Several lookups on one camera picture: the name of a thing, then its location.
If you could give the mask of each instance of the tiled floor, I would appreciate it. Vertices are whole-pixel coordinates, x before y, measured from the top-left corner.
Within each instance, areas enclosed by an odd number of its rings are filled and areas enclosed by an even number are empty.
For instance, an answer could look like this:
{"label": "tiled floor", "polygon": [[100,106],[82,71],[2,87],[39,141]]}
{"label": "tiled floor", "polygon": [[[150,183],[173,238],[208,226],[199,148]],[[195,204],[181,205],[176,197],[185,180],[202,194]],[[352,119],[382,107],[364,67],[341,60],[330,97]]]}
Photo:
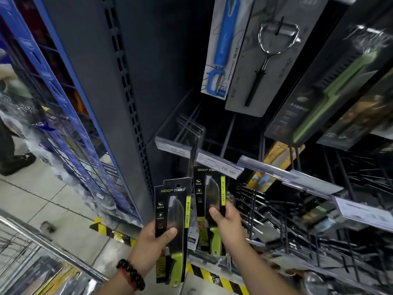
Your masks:
{"label": "tiled floor", "polygon": [[[16,154],[25,153],[27,148],[23,141],[14,141]],[[50,238],[108,277],[115,272],[117,261],[127,257],[131,250],[127,245],[91,230],[89,226],[96,214],[73,188],[57,179],[51,168],[40,160],[12,176],[0,176],[0,207],[38,229],[42,222],[51,222],[56,231],[50,234]],[[127,223],[120,223],[116,230],[134,238],[139,234],[139,229]],[[145,281],[144,294],[177,295],[182,291],[181,288],[157,285],[155,269]],[[223,288],[193,275],[187,277],[182,294],[187,294],[190,289],[198,289],[201,295],[228,294]]]}

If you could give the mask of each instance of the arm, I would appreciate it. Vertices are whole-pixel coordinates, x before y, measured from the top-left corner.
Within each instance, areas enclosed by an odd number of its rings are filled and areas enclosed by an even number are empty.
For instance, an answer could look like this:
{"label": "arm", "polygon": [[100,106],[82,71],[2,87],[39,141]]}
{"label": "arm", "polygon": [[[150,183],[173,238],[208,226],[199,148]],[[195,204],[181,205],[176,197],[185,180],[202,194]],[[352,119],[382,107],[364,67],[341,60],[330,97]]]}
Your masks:
{"label": "arm", "polygon": [[[156,264],[165,246],[176,236],[177,229],[170,228],[160,237],[155,237],[154,221],[143,227],[138,241],[127,260],[145,278]],[[102,285],[94,295],[132,295],[134,288],[127,282],[124,274],[116,271],[111,279]]]}
{"label": "arm", "polygon": [[221,239],[240,270],[251,295],[298,295],[298,292],[270,268],[248,244],[244,237],[239,211],[230,201],[226,202],[225,217],[215,208],[210,208],[209,213],[217,222]]}

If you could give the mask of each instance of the blue peeler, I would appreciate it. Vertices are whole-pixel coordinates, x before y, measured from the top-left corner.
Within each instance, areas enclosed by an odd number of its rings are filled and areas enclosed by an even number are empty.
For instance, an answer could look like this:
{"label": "blue peeler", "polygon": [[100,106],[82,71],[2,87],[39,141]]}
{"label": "blue peeler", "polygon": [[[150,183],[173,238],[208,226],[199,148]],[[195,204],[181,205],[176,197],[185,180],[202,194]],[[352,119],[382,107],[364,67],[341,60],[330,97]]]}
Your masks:
{"label": "blue peeler", "polygon": [[[215,68],[208,72],[209,79],[207,84],[207,91],[213,96],[224,97],[225,90],[219,89],[220,79],[224,75],[224,67],[228,62],[228,54],[231,49],[233,40],[233,32],[235,31],[236,19],[239,13],[240,0],[226,0],[224,15],[221,22],[221,31],[219,41],[217,43],[216,54],[214,56]],[[218,74],[217,84],[215,89],[212,89],[214,76]]]}

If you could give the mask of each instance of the yellow and black hazard tape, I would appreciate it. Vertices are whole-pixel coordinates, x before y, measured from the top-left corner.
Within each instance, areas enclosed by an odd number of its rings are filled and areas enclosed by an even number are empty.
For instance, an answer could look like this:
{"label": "yellow and black hazard tape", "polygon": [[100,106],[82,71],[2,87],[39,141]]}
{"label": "yellow and black hazard tape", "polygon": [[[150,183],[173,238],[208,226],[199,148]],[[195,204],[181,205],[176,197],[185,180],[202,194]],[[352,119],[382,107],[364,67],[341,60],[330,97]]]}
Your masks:
{"label": "yellow and black hazard tape", "polygon": [[[136,239],[130,238],[130,236],[127,236],[123,233],[120,233],[118,231],[112,230],[111,228],[108,228],[107,226],[101,224],[101,218],[96,218],[94,222],[90,225],[90,228],[92,230],[97,231],[100,234],[103,234],[105,236],[108,236],[109,238],[113,238],[121,243],[127,244],[128,246],[133,247],[136,243]],[[246,287],[239,285],[237,283],[231,282],[227,280],[226,278],[220,277],[214,273],[211,273],[203,268],[199,268],[198,266],[192,265],[190,263],[186,264],[186,271],[190,274],[196,275],[197,277],[202,278],[203,280],[206,280],[210,283],[214,283],[215,285],[218,285],[229,292],[233,292],[235,294],[240,294],[240,295],[249,295]]]}

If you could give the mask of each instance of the black peeler handle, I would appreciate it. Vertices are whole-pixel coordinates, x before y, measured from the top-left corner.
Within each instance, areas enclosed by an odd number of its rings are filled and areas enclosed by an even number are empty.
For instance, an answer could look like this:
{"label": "black peeler handle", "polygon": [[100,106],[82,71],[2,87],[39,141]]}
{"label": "black peeler handle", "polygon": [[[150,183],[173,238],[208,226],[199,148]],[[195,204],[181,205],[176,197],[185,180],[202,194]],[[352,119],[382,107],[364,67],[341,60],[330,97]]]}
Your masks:
{"label": "black peeler handle", "polygon": [[250,93],[248,94],[248,98],[246,100],[246,104],[244,107],[248,108],[254,98],[255,92],[258,89],[259,84],[261,83],[261,80],[263,79],[264,75],[266,74],[265,69],[260,69],[257,73],[257,77],[254,80],[254,83],[252,84],[252,88]]}

